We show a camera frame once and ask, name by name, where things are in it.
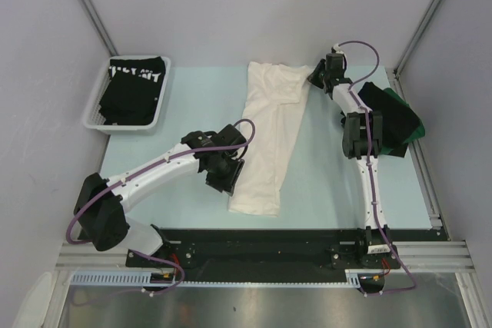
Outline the white floral print t-shirt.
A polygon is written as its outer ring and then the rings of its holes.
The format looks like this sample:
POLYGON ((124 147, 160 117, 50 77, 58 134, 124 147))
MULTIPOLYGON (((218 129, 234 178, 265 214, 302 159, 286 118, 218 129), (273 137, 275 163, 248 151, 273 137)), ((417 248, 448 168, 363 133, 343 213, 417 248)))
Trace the white floral print t-shirt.
POLYGON ((254 134, 244 166, 228 203, 231 212, 277 216, 280 190, 308 101, 313 68, 250 62, 248 92, 240 124, 245 137, 254 134))

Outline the white plastic laundry basket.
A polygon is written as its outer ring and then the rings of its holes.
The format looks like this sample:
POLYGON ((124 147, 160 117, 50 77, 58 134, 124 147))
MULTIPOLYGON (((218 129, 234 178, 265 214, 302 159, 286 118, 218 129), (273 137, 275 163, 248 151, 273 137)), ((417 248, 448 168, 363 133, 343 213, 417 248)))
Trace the white plastic laundry basket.
POLYGON ((170 75, 171 60, 163 55, 160 58, 165 63, 165 75, 163 78, 161 90, 159 92, 155 115, 152 121, 146 125, 108 125, 105 124, 105 118, 99 112, 100 100, 105 93, 110 83, 110 62, 111 61, 127 61, 127 60, 143 60, 157 58, 157 55, 116 55, 105 61, 98 73, 95 84, 91 90, 88 101, 85 105, 84 112, 81 116, 81 122, 89 130, 96 130, 106 135, 152 135, 157 130, 158 120, 161 113, 161 108, 164 104, 165 91, 170 75))

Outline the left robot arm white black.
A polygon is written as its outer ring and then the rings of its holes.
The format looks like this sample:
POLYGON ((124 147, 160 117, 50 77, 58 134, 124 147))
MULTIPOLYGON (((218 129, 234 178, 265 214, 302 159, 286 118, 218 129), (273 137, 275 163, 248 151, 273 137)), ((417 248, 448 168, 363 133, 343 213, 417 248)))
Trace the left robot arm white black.
POLYGON ((103 178, 87 176, 75 204, 74 216, 84 241, 99 252, 115 247, 142 253, 153 266, 165 264, 170 248, 158 228, 126 215, 164 184, 180 177, 205 173, 205 183, 227 195, 244 166, 237 154, 248 141, 232 124, 219 132, 193 131, 163 155, 130 171, 103 178))

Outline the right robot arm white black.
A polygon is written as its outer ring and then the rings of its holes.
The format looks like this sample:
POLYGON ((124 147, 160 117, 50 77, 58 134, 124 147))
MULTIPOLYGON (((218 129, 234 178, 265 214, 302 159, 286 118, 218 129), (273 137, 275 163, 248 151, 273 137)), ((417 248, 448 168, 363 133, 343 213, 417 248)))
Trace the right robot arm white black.
POLYGON ((333 48, 322 58, 307 81, 321 89, 337 104, 344 116, 342 151, 354 165, 359 177, 358 190, 364 208, 363 227, 349 256, 363 268, 391 269, 389 226, 381 205, 378 180, 378 158, 383 138, 383 117, 372 111, 359 97, 354 82, 345 76, 347 58, 333 48))

